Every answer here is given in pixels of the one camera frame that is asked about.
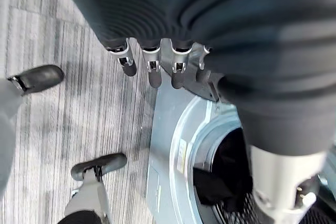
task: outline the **metal mesh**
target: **metal mesh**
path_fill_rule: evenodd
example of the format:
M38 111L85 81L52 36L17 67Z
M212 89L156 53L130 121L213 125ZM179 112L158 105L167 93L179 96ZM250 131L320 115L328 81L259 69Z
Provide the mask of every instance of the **metal mesh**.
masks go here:
M216 208L225 224L262 224L257 217L252 194L246 196L243 212L227 212L223 202L218 204ZM313 207L308 211L300 224L335 224L335 222L325 216L319 209Z

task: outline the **striped carpet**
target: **striped carpet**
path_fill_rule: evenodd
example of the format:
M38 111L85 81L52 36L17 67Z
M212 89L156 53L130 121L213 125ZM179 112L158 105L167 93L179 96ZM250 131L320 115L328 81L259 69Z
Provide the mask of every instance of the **striped carpet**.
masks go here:
M114 223L152 223L144 197L156 91L140 48L132 41L138 74L126 77L72 0L0 1L0 77L48 63L66 74L19 110L0 224L56 224L78 186L71 167L114 152L129 159L104 177Z

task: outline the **leg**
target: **leg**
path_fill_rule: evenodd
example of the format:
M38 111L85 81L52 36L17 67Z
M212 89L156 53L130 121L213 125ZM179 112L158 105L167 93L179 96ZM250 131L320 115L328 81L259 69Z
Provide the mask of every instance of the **leg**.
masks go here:
M63 78L59 67L47 65L27 70L8 80L0 79L0 200L7 185L15 149L15 131L10 120L16 115L22 96L51 88Z
M64 212L66 217L59 224L70 223L70 220L78 224L112 223L102 176L122 168L126 163L126 156L116 153L75 165L71 175L83 184L68 203Z

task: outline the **washing machine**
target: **washing machine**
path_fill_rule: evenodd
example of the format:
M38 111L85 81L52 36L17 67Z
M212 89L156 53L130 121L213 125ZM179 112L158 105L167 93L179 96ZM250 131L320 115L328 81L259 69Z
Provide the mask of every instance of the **washing machine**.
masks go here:
M163 52L169 54L166 50L163 46ZM193 183L193 167L211 171L219 145L241 124L232 104L215 101L210 87L196 87L199 84L195 81L195 64L188 68L187 85L196 88L191 91L174 89L170 69L162 71L150 145L147 206L156 224L256 223L251 195L246 198L248 208L243 214L228 214L219 205L200 203ZM320 179L329 183L336 195L336 158L332 153L328 158Z

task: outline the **black shoe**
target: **black shoe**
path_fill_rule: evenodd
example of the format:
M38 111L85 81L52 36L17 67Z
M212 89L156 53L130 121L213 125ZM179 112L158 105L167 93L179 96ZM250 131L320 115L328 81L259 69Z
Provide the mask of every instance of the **black shoe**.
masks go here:
M55 65L32 68L8 78L9 81L22 91L22 95L49 89L61 83L63 79L63 71Z

